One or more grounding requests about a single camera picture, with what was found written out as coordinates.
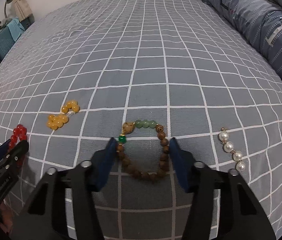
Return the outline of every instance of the red bead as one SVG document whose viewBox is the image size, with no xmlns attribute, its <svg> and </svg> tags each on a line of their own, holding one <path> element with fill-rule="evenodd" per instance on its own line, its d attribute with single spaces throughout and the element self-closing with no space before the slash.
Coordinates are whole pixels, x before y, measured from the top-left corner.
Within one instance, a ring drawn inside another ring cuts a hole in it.
<svg viewBox="0 0 282 240">
<path fill-rule="evenodd" d="M 17 129 L 20 129 L 20 128 L 22 128 L 22 127 L 24 127 L 24 126 L 19 123 L 16 128 L 17 128 Z"/>
<path fill-rule="evenodd" d="M 26 135 L 28 129 L 26 129 L 24 126 L 20 127 L 20 134 Z"/>
<path fill-rule="evenodd" d="M 20 138 L 20 141 L 23 141 L 23 140 L 27 141 L 28 140 L 28 136 L 26 134 L 20 134 L 19 138 Z"/>
<path fill-rule="evenodd" d="M 15 146 L 15 143 L 13 143 L 13 142 L 10 142 L 10 143 L 9 143 L 9 149 L 14 148 L 14 146 Z"/>
<path fill-rule="evenodd" d="M 14 128 L 14 129 L 13 129 L 13 134 L 14 134 L 15 136 L 19 136 L 19 135 L 20 135 L 20 130 L 17 129 L 17 128 Z"/>
<path fill-rule="evenodd" d="M 18 137 L 15 136 L 15 135 L 12 135 L 12 136 L 11 136 L 11 142 L 17 143 L 17 141 L 18 141 Z"/>
</svg>

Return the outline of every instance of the white pearl bead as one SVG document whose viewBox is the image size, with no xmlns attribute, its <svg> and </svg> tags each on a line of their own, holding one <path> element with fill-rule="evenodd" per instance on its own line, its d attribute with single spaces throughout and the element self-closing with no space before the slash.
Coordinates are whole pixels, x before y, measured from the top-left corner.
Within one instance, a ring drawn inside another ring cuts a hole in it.
<svg viewBox="0 0 282 240">
<path fill-rule="evenodd" d="M 241 159 L 242 159 L 242 152 L 236 151 L 236 152 L 232 155 L 232 158 L 233 158 L 233 160 L 236 161 L 236 162 L 241 161 Z"/>
<path fill-rule="evenodd" d="M 229 153 L 233 150 L 233 143 L 232 142 L 226 142 L 223 146 L 223 149 Z"/>
<path fill-rule="evenodd" d="M 228 139 L 229 139 L 229 134 L 228 134 L 228 132 L 227 132 L 227 131 L 222 131 L 222 132 L 220 132 L 220 133 L 219 133 L 219 139 L 220 139 L 221 141 L 228 141 Z"/>
<path fill-rule="evenodd" d="M 244 162 L 238 162 L 236 165 L 236 170 L 239 172 L 243 172 L 246 168 L 246 165 Z"/>
</svg>

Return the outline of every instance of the bead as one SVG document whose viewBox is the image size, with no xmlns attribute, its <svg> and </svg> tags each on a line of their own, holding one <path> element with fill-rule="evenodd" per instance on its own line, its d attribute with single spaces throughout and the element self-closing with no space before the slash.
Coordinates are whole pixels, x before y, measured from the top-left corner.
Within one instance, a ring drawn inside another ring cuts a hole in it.
<svg viewBox="0 0 282 240">
<path fill-rule="evenodd" d="M 122 161 L 125 158 L 124 152 L 118 152 L 119 160 Z"/>
<path fill-rule="evenodd" d="M 118 140 L 119 140 L 119 142 L 121 142 L 121 143 L 125 143 L 125 142 L 127 141 L 127 138 L 126 138 L 124 135 L 120 135 L 120 136 L 118 137 Z"/>
<path fill-rule="evenodd" d="M 155 127 L 155 130 L 156 130 L 157 132 L 163 132 L 163 126 L 160 125 L 160 124 L 157 124 L 157 126 Z"/>
<path fill-rule="evenodd" d="M 61 120 L 58 120 L 56 123 L 57 127 L 61 128 L 63 126 L 63 122 Z"/>
<path fill-rule="evenodd" d="M 131 161 L 130 161 L 129 158 L 124 158 L 124 159 L 122 160 L 122 166 L 123 166 L 123 167 L 128 166 L 130 163 L 131 163 Z"/>
<path fill-rule="evenodd" d="M 169 155 L 166 153 L 162 153 L 160 156 L 160 161 L 167 162 L 169 160 Z"/>
<path fill-rule="evenodd" d="M 127 166 L 127 173 L 129 173 L 129 174 L 133 174 L 135 171 L 136 171 L 136 167 L 135 167 L 135 165 L 133 165 L 133 164 L 129 164 L 128 166 Z"/>
<path fill-rule="evenodd" d="M 67 102 L 66 106 L 68 107 L 68 109 L 71 109 L 72 108 L 72 103 L 71 102 Z"/>
<path fill-rule="evenodd" d="M 244 162 L 238 162 L 236 165 L 236 170 L 239 172 L 243 172 L 246 168 L 246 165 Z"/>
<path fill-rule="evenodd" d="M 15 146 L 15 143 L 13 143 L 13 142 L 9 142 L 9 149 L 14 148 L 14 146 Z"/>
<path fill-rule="evenodd" d="M 165 161 L 159 161 L 159 166 L 164 171 L 169 171 L 169 163 Z"/>
<path fill-rule="evenodd" d="M 70 102 L 72 105 L 77 105 L 78 104 L 77 100 L 70 100 L 68 102 Z"/>
<path fill-rule="evenodd" d="M 147 119 L 145 119 L 145 120 L 142 121 L 142 126 L 143 126 L 144 128 L 148 128 L 149 125 L 150 125 L 150 122 L 149 122 Z"/>
<path fill-rule="evenodd" d="M 23 140 L 27 141 L 28 140 L 28 136 L 26 134 L 20 134 L 19 138 L 20 138 L 20 141 L 23 141 Z"/>
<path fill-rule="evenodd" d="M 62 114 L 62 117 L 60 117 L 60 121 L 62 121 L 62 123 L 67 123 L 68 117 L 66 115 Z"/>
<path fill-rule="evenodd" d="M 67 113 L 68 112 L 68 107 L 67 106 L 62 106 L 61 108 L 62 113 Z"/>
<path fill-rule="evenodd" d="M 51 129 L 52 130 L 57 130 L 59 127 L 55 124 L 55 123 L 52 123 L 52 125 L 51 125 Z"/>
<path fill-rule="evenodd" d="M 144 179 L 144 180 L 150 180 L 150 175 L 148 172 L 142 172 L 141 173 L 141 179 Z"/>
<path fill-rule="evenodd" d="M 158 180 L 158 176 L 156 173 L 151 173 L 149 176 L 152 183 L 155 183 Z"/>
<path fill-rule="evenodd" d="M 241 161 L 242 159 L 242 153 L 240 151 L 236 151 L 233 155 L 232 158 L 234 161 L 238 162 Z"/>
<path fill-rule="evenodd" d="M 233 143 L 232 142 L 226 142 L 223 146 L 223 149 L 229 153 L 233 150 Z"/>
<path fill-rule="evenodd" d="M 53 121 L 54 118 L 54 114 L 49 114 L 49 116 L 47 117 L 49 120 Z"/>
<path fill-rule="evenodd" d="M 12 142 L 12 143 L 17 143 L 17 141 L 18 141 L 18 137 L 15 136 L 15 135 L 12 135 L 12 136 L 11 136 L 11 142 Z"/>
<path fill-rule="evenodd" d="M 155 128 L 158 124 L 155 120 L 151 120 L 149 123 L 150 128 Z"/>
<path fill-rule="evenodd" d="M 118 150 L 119 152 L 123 152 L 123 151 L 124 151 L 123 145 L 122 145 L 122 144 L 118 144 L 117 150 Z"/>
<path fill-rule="evenodd" d="M 163 150 L 164 153 L 169 153 L 169 146 L 167 146 L 167 145 L 163 146 L 162 150 Z"/>
<path fill-rule="evenodd" d="M 28 129 L 26 129 L 24 126 L 20 127 L 20 134 L 26 134 L 28 132 Z"/>
<path fill-rule="evenodd" d="M 132 177 L 134 177 L 135 179 L 140 179 L 142 176 L 141 171 L 135 170 L 134 173 L 132 174 Z"/>
<path fill-rule="evenodd" d="M 165 138 L 165 132 L 158 132 L 157 136 L 160 140 L 162 140 Z"/>
<path fill-rule="evenodd" d="M 166 138 L 164 138 L 160 141 L 160 143 L 162 146 L 167 146 L 169 144 L 169 141 Z"/>
<path fill-rule="evenodd" d="M 137 127 L 137 128 L 141 128 L 142 127 L 142 121 L 136 120 L 134 126 Z"/>
<path fill-rule="evenodd" d="M 158 175 L 159 178 L 163 178 L 166 175 L 166 172 L 161 170 L 161 169 L 158 169 L 157 175 Z"/>
<path fill-rule="evenodd" d="M 15 136 L 19 136 L 19 135 L 20 135 L 20 130 L 17 129 L 17 128 L 14 128 L 14 129 L 13 129 L 13 134 L 14 134 Z"/>
<path fill-rule="evenodd" d="M 222 131 L 219 133 L 219 139 L 220 141 L 228 141 L 229 139 L 229 133 L 227 131 Z"/>
<path fill-rule="evenodd" d="M 46 122 L 46 126 L 47 126 L 48 128 L 51 128 L 52 124 L 53 124 L 53 122 L 52 122 L 51 120 L 48 120 L 48 121 Z"/>
<path fill-rule="evenodd" d="M 80 107 L 78 105 L 73 105 L 72 111 L 75 112 L 75 113 L 78 113 L 80 111 Z"/>
<path fill-rule="evenodd" d="M 125 133 L 132 133 L 134 130 L 134 124 L 133 122 L 125 122 L 122 125 L 122 129 L 125 131 Z"/>
</svg>

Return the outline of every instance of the beige cloth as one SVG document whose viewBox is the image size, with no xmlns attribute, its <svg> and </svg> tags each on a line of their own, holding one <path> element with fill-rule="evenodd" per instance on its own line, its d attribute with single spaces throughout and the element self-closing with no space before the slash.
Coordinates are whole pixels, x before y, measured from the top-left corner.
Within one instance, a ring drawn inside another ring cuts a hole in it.
<svg viewBox="0 0 282 240">
<path fill-rule="evenodd" d="M 32 14 L 32 10 L 26 0 L 13 0 L 13 5 L 20 21 Z"/>
</svg>

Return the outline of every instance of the bed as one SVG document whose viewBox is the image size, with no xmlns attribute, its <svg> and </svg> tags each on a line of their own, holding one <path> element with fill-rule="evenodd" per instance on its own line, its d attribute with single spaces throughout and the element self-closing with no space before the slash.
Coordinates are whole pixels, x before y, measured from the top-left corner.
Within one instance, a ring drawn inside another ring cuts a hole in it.
<svg viewBox="0 0 282 240">
<path fill-rule="evenodd" d="M 68 100 L 81 110 L 62 128 L 45 123 Z M 35 22 L 0 65 L 0 144 L 18 123 L 30 150 L 8 197 L 17 214 L 50 167 L 70 169 L 117 137 L 122 123 L 156 120 L 211 168 L 234 168 L 219 141 L 229 129 L 241 174 L 282 235 L 282 81 L 246 40 L 201 0 L 81 0 Z M 125 152 L 146 170 L 161 154 L 154 130 L 129 136 Z M 116 163 L 94 194 L 106 239 L 178 239 L 192 197 L 171 170 L 139 182 Z M 69 235 L 75 238 L 71 193 Z M 211 238 L 219 224 L 214 198 Z"/>
</svg>

